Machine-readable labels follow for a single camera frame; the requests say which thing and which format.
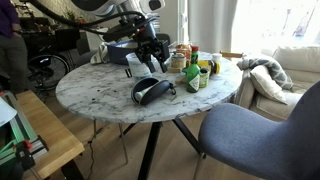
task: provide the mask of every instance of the gray blanket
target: gray blanket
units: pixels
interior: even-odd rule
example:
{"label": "gray blanket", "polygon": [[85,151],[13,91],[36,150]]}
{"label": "gray blanket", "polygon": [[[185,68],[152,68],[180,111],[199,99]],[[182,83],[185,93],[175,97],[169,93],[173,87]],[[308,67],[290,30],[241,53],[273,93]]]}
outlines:
{"label": "gray blanket", "polygon": [[253,69],[258,65],[264,65],[268,68],[271,78],[282,88],[290,90],[293,86],[293,82],[288,74],[282,69],[279,62],[272,57],[243,57],[242,63],[238,64],[241,70]]}

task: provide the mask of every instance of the bottle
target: bottle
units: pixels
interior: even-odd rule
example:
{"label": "bottle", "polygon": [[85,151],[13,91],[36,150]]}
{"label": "bottle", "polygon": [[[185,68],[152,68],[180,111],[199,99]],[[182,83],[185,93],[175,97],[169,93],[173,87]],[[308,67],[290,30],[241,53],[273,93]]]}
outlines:
{"label": "bottle", "polygon": [[213,53],[212,54],[211,61],[213,62],[212,69],[213,69],[214,74],[220,73],[220,59],[221,58],[222,58],[222,55],[220,53]]}
{"label": "bottle", "polygon": [[192,46],[191,64],[187,69],[187,91],[196,93],[200,84],[200,68],[198,66],[198,46]]}

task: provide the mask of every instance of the black table leg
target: black table leg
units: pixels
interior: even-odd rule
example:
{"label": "black table leg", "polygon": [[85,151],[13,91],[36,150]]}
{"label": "black table leg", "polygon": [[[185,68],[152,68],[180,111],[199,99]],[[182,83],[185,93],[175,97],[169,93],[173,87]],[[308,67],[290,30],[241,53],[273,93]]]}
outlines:
{"label": "black table leg", "polygon": [[138,180],[148,179],[149,170],[151,167],[153,154],[156,149],[161,126],[162,126],[161,122],[152,123],[147,146],[146,146],[143,160],[142,160],[141,167],[140,167]]}
{"label": "black table leg", "polygon": [[193,134],[190,132],[190,130],[187,128],[187,126],[182,122],[182,120],[177,117],[177,118],[173,119],[172,121],[178,127],[178,129],[181,131],[181,133],[187,138],[187,140],[190,142],[190,144],[193,146],[193,148],[198,152],[198,154],[201,154],[199,142],[193,136]]}
{"label": "black table leg", "polygon": [[61,167],[61,171],[64,177],[68,180],[84,180],[74,160],[71,160],[67,164],[63,165]]}

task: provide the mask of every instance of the bicycle wheel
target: bicycle wheel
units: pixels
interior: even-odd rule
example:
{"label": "bicycle wheel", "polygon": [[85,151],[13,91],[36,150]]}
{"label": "bicycle wheel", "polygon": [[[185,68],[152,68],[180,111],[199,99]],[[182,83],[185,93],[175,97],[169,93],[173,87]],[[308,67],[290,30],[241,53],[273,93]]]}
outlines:
{"label": "bicycle wheel", "polygon": [[28,79],[40,91],[54,89],[70,72],[66,58],[58,53],[44,53],[28,60]]}

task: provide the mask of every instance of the wooden floor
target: wooden floor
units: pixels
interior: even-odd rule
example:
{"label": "wooden floor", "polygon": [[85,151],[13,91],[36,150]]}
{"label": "wooden floor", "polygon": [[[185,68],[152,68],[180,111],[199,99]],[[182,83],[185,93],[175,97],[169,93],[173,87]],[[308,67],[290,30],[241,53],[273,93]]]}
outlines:
{"label": "wooden floor", "polygon": [[[90,174],[91,149],[88,141],[93,136],[93,121],[78,117],[65,110],[51,93],[45,99],[45,104],[84,144],[83,156],[75,159],[85,178]],[[184,123],[197,137],[201,121],[206,113],[184,118]],[[146,146],[151,124],[137,124],[125,136],[125,144],[129,156],[125,164],[124,151],[119,138],[117,124],[98,122],[98,128],[103,128],[93,140],[92,149],[94,166],[91,180],[135,180],[138,177],[144,149]],[[171,121],[163,123],[159,140],[149,173],[149,180],[191,180],[198,161],[198,154],[184,138]],[[30,172],[25,173],[24,179],[34,179]],[[52,180],[63,180],[60,171],[51,176]],[[259,178],[237,171],[212,158],[206,158],[199,171],[199,180],[256,180]]]}

